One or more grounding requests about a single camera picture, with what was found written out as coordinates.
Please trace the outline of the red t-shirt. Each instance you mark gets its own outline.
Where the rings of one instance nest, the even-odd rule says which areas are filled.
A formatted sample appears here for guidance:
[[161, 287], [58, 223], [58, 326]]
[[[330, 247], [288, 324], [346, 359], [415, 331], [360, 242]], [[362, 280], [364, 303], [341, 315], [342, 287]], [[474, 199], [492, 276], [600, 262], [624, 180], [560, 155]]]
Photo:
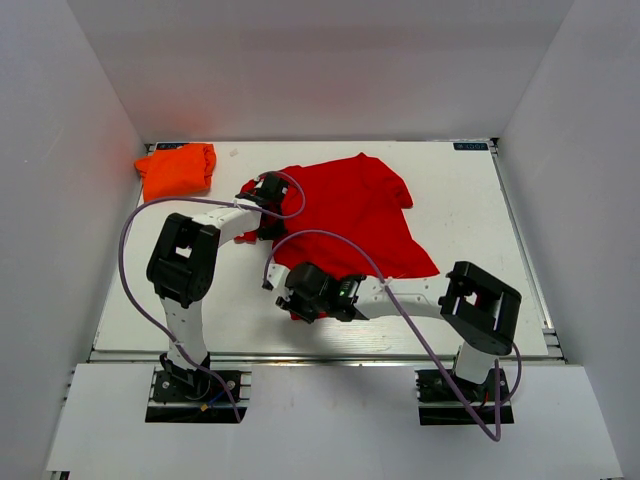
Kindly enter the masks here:
[[281, 204], [288, 234], [274, 254], [288, 268], [310, 262], [329, 275], [375, 274], [362, 254], [347, 243], [320, 233], [324, 230], [351, 240], [369, 255], [382, 275], [400, 278], [434, 277], [439, 269], [412, 237], [404, 211], [413, 199], [404, 180], [380, 159], [360, 153], [310, 166], [288, 166], [301, 191], [289, 190]]

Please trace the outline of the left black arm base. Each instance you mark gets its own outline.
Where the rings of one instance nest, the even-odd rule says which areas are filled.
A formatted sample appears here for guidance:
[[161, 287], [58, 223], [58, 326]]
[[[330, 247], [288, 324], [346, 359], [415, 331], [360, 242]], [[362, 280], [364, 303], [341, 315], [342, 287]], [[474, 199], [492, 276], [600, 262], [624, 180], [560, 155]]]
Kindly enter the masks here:
[[223, 386], [218, 380], [206, 380], [204, 387], [194, 393], [163, 369], [152, 376], [145, 422], [149, 424], [238, 424], [249, 406], [251, 375], [248, 371], [222, 370], [218, 374], [225, 381], [235, 402], [235, 413]]

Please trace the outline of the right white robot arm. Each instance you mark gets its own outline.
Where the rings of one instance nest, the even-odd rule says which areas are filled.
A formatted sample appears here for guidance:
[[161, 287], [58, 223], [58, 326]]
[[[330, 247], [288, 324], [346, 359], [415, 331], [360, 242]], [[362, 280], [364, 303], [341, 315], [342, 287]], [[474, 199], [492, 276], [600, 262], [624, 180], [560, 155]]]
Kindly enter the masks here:
[[463, 339], [451, 384], [472, 399], [488, 385], [494, 361], [512, 352], [522, 301], [513, 287], [477, 265], [458, 261], [439, 292], [434, 278], [391, 279], [348, 275], [337, 279], [305, 262], [290, 269], [271, 264], [263, 287], [277, 294], [276, 305], [312, 323], [320, 317], [341, 322], [399, 315], [443, 320]]

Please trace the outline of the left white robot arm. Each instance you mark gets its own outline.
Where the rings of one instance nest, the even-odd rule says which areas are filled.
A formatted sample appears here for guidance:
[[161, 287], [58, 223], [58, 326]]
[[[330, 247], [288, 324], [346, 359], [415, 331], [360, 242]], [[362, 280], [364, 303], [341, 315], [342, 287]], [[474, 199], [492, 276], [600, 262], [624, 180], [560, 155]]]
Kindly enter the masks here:
[[232, 202], [214, 203], [208, 213], [167, 217], [147, 266], [147, 279], [161, 300], [172, 334], [163, 368], [177, 374], [177, 387], [199, 399], [211, 387], [210, 356], [205, 345], [202, 300], [214, 277], [218, 249], [246, 233], [275, 240], [286, 233], [282, 210], [295, 180], [283, 172], [268, 172]]

